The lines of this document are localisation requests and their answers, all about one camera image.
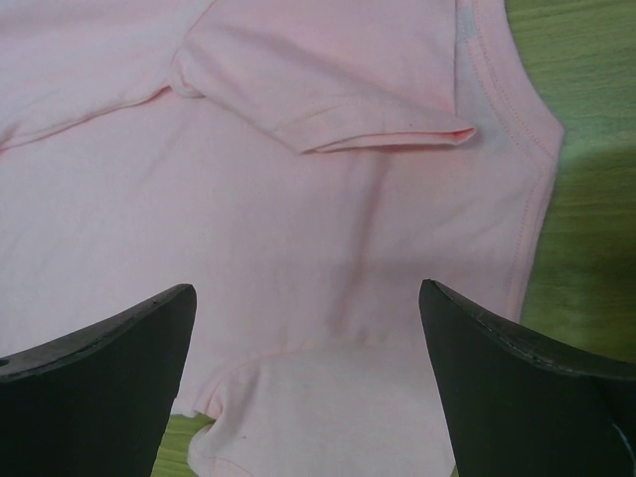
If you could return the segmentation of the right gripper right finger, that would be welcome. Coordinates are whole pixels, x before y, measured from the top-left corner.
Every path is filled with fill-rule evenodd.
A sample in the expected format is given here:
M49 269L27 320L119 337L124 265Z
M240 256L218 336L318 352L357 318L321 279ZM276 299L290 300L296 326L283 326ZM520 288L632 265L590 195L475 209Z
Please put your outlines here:
M419 309L462 476L632 476L635 366L502 318L433 280Z

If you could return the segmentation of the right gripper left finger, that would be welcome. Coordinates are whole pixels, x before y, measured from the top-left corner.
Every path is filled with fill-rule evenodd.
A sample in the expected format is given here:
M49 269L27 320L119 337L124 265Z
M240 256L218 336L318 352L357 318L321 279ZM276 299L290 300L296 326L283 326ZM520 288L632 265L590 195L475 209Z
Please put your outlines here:
M177 285L2 358L2 475L150 475L196 309L195 288Z

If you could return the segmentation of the pink t shirt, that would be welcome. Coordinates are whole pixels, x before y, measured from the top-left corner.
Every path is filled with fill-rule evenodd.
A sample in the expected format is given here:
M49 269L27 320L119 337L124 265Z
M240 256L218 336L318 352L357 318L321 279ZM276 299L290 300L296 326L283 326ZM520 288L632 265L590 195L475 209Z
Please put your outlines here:
M175 283L201 476L447 476L418 310L520 316L563 129L501 1L5 1L1 350Z

